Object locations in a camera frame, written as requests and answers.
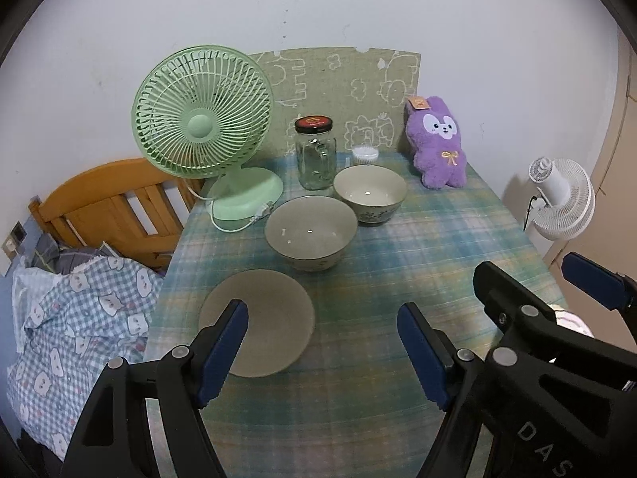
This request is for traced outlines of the green desk fan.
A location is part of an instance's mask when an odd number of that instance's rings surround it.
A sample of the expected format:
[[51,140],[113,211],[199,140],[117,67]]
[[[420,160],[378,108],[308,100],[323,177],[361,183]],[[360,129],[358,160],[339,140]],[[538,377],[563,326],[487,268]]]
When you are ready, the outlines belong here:
[[253,58],[196,45],[150,70],[131,120],[139,150],[156,168],[214,181],[194,196],[217,230],[238,233],[269,215],[283,194],[279,176],[246,164],[267,137],[272,108],[270,82]]

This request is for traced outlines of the wall socket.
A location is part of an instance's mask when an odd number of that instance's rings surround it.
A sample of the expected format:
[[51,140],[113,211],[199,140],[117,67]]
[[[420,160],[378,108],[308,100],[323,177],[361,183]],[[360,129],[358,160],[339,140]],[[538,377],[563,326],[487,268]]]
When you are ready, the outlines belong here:
[[10,260],[13,260],[21,252],[21,245],[25,242],[26,237],[27,232],[24,226],[17,221],[2,244],[2,251]]

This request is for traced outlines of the glass jar with dark lid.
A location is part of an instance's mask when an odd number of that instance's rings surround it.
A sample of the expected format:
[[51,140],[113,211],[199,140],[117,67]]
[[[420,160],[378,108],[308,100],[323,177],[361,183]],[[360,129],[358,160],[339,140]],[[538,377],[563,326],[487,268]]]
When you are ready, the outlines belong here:
[[337,174],[337,140],[332,119],[319,114],[295,121],[299,182],[307,190],[329,188]]

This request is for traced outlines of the white standing fan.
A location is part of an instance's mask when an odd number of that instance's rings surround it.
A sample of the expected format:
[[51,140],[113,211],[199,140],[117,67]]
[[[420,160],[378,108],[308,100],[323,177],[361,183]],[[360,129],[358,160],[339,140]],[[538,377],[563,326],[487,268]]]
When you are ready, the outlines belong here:
[[528,170],[537,194],[529,201],[530,223],[548,241],[571,241],[593,219],[596,195],[586,170],[575,160],[538,158]]

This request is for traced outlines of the blue checked cartoon blanket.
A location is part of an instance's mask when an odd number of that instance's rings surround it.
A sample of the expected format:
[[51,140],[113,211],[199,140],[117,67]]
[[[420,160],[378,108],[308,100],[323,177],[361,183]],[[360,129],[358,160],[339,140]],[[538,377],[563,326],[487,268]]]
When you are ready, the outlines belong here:
[[144,358],[160,274],[95,257],[68,274],[21,266],[13,275],[17,360],[9,403],[28,435],[65,458],[74,428],[110,359]]

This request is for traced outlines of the green cartoon wall mat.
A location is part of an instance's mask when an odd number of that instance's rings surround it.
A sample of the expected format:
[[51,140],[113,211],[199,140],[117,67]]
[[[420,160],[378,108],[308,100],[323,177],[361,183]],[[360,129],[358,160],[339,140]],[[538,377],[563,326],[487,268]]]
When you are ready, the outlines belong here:
[[418,90],[421,55],[355,47],[310,47],[254,53],[271,83],[271,125],[256,157],[295,152],[295,122],[321,114],[332,119],[341,152],[356,145],[402,148],[405,100]]

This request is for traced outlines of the cotton swab container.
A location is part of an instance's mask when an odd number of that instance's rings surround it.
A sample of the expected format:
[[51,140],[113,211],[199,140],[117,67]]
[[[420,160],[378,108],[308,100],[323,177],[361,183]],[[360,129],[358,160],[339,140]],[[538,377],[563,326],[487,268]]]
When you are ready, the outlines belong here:
[[375,164],[379,160],[379,150],[373,146],[355,146],[352,148],[352,160],[355,165]]

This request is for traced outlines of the grey pillow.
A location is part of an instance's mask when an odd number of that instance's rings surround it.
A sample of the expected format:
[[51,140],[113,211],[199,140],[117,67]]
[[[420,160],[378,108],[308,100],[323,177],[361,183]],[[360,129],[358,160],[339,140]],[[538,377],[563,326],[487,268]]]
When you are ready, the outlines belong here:
[[64,243],[57,243],[49,233],[43,233],[35,244],[29,266],[66,275],[93,258],[106,256],[106,251],[92,247],[70,247]]

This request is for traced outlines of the cream bowl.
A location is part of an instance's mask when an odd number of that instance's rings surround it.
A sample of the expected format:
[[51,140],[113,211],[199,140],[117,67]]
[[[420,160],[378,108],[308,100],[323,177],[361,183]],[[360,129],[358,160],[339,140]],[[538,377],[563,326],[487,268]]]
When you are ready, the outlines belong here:
[[343,202],[302,196],[279,206],[268,218],[268,245],[293,268],[322,272],[335,266],[358,231],[358,218]]
[[402,176],[370,164],[340,170],[332,186],[363,225],[382,225],[389,221],[406,199],[408,190]]

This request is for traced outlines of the white plate red floral trim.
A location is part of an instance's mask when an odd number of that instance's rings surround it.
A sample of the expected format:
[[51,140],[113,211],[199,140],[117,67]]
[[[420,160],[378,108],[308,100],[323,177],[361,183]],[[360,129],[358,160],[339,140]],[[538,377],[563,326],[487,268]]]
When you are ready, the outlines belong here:
[[550,304],[549,307],[554,311],[556,321],[559,326],[579,332],[581,335],[587,335],[590,338],[595,338],[594,333],[581,317],[564,309],[558,304]]

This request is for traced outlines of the grey round plate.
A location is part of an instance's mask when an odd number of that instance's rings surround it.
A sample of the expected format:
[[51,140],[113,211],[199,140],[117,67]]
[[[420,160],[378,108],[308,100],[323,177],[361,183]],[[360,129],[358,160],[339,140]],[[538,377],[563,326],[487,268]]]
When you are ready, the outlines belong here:
[[236,273],[217,285],[203,302],[199,327],[211,326],[233,299],[248,309],[248,328],[230,373],[262,378],[295,362],[315,326],[312,301],[293,278],[271,270]]

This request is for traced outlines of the purple plush bunny toy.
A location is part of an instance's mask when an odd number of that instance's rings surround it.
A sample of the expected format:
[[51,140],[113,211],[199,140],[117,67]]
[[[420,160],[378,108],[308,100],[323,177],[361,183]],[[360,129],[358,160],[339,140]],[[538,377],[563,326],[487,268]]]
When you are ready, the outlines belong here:
[[432,190],[462,188],[467,184],[467,154],[461,132],[446,102],[438,96],[408,97],[405,133],[412,164],[422,184]]

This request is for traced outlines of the wooden bed headboard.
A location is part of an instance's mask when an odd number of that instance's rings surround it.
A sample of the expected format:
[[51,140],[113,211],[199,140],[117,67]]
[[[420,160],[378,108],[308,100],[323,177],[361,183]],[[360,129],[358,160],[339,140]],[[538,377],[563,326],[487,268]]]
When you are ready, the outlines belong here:
[[106,243],[122,256],[165,270],[184,224],[164,186],[174,184],[187,210],[202,190],[200,179],[170,176],[145,159],[99,165],[72,177],[28,208],[39,227],[70,247]]

